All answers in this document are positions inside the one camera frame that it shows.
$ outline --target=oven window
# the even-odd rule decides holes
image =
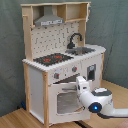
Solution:
[[[77,93],[68,92],[57,95],[57,113],[66,114],[73,113],[80,109],[77,103]]]

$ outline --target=wooden tabletop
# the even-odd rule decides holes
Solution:
[[[128,89],[105,80],[102,81],[102,88],[107,88],[112,92],[114,108],[128,108]],[[124,120],[126,118],[102,119],[97,114],[91,114],[90,120],[81,121],[81,123],[87,128],[115,128]]]
[[[128,89],[112,84],[105,80],[102,81],[102,87],[109,89],[113,93],[113,102],[115,108],[128,108]],[[81,121],[87,128],[115,128],[124,118],[102,119],[96,114],[91,115],[88,121]],[[16,110],[0,118],[0,128],[44,128],[37,119],[23,109]],[[81,128],[74,122],[56,124],[50,128]]]

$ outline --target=wooden panel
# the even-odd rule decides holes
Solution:
[[[49,128],[48,72],[43,72],[44,126]]]
[[[101,88],[101,81],[103,75],[103,65],[104,65],[104,53],[102,54],[102,65],[101,65],[101,76],[100,76],[100,88]]]
[[[22,7],[22,15],[28,16],[28,23],[32,27],[33,26],[33,14],[32,14],[32,7]]]
[[[110,90],[113,94],[113,104],[115,108],[128,108],[128,89],[118,86],[116,84],[102,80],[102,88]],[[91,119],[88,121],[81,121],[87,128],[115,128],[126,118],[111,118],[102,119],[97,114],[91,114]]]
[[[70,20],[66,20],[65,23],[74,22],[74,21],[80,21],[80,20],[86,20],[86,18],[70,19]]]
[[[85,31],[86,31],[86,21],[82,20],[79,22],[79,33],[82,35],[83,40],[80,41],[79,39],[78,46],[81,46],[81,47],[85,46]]]
[[[67,12],[66,12],[67,20],[79,18],[79,13],[80,13],[79,4],[78,5],[77,4],[67,5]]]
[[[31,39],[31,28],[29,25],[29,18],[23,17],[23,29],[24,29],[24,43],[25,43],[25,55],[26,59],[33,61],[32,56],[32,39]]]
[[[79,17],[80,18],[86,18],[86,16],[87,16],[87,4],[84,3],[84,4],[80,5],[80,15],[79,15]]]
[[[57,6],[57,16],[66,20],[66,10],[67,10],[66,5]]]
[[[28,74],[28,64],[23,63],[24,65],[24,80],[25,80],[25,93],[26,93],[26,110],[30,111],[30,89],[29,89],[29,74]]]
[[[42,5],[64,5],[64,4],[81,4],[91,2],[64,2],[64,3],[40,3],[40,4],[21,4],[21,6],[42,6]]]
[[[37,6],[37,7],[32,7],[33,8],[33,19],[36,20],[44,15],[44,7],[43,6]]]

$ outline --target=wooden play kitchen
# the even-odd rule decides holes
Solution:
[[[27,111],[46,128],[90,119],[77,102],[76,77],[100,87],[105,49],[85,44],[90,2],[22,4]]]

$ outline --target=burner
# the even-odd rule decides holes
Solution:
[[[55,58],[62,58],[62,56],[55,56]]]
[[[50,62],[50,61],[51,61],[51,59],[44,59],[44,61],[45,61],[45,62]]]
[[[64,62],[71,58],[73,58],[73,57],[63,55],[61,53],[54,53],[54,54],[47,55],[44,57],[36,58],[36,59],[34,59],[34,61],[48,67],[48,66],[56,64],[56,63]]]

